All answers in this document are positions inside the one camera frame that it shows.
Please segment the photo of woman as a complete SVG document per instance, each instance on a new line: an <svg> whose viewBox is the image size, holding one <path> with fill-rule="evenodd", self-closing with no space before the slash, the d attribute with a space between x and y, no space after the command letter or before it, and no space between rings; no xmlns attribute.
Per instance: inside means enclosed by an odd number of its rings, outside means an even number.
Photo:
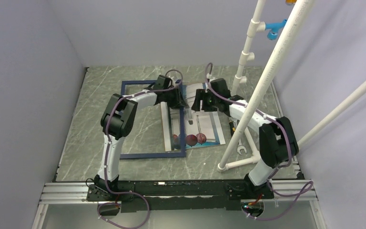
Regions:
<svg viewBox="0 0 366 229"><path fill-rule="evenodd" d="M223 129L217 112L175 110L166 102L160 103L165 151L181 150L181 135L185 149L225 144Z"/></svg>

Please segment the blue picture frame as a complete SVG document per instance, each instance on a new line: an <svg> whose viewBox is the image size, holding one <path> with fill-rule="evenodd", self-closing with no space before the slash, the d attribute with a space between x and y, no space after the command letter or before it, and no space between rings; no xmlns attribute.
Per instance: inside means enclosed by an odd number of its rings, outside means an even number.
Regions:
<svg viewBox="0 0 366 229"><path fill-rule="evenodd" d="M123 124L120 125L120 133L121 134L129 134L132 130L134 120L135 120L135 114L136 109L133 105L128 105L126 91L127 85L152 85L156 84L155 80L141 80L141 81L122 81L122 88L121 88L121 95L119 96L124 97L123 104L126 105L127 113L126 115L123 115L122 112L119 112L120 119L123 121ZM167 130L169 133L167 136L169 137L169 140L171 141L169 144L174 147L174 140L173 140L173 133L172 133L172 118L170 111L171 109L169 107L166 107L167 111ZM185 136L185 125L184 125L184 108L179 107L179 118L177 119L179 124L179 130L180 135ZM178 147L177 150L172 148L170 151L166 152L160 152L160 153L134 153L134 154L121 154L120 159L154 159L154 158L183 158L186 157L186 146L185 146L185 140L178 140Z"/></svg>

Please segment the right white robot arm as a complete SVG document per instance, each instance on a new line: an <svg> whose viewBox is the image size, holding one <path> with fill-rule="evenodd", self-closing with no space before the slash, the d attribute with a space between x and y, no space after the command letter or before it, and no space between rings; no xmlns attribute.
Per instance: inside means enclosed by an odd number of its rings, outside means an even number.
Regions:
<svg viewBox="0 0 366 229"><path fill-rule="evenodd" d="M193 111L216 112L226 114L239 121L248 102L239 95L231 95L226 81L222 78L207 81L206 88L196 89ZM245 176L244 193L255 198L262 192L262 186L271 179L278 169L288 167L299 152L290 120L256 110L247 127L258 131L260 159Z"/></svg>

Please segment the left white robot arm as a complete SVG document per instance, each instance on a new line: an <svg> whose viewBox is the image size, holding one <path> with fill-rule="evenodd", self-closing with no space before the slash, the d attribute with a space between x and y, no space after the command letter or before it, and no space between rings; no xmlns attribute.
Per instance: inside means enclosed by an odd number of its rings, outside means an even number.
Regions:
<svg viewBox="0 0 366 229"><path fill-rule="evenodd" d="M93 179L105 200L114 199L120 191L118 181L122 145L133 128L137 111L160 103L167 103L177 110L186 108L188 105L181 91L182 83L182 79L159 75L154 83L137 93L111 96L100 121L104 149L101 167Z"/></svg>

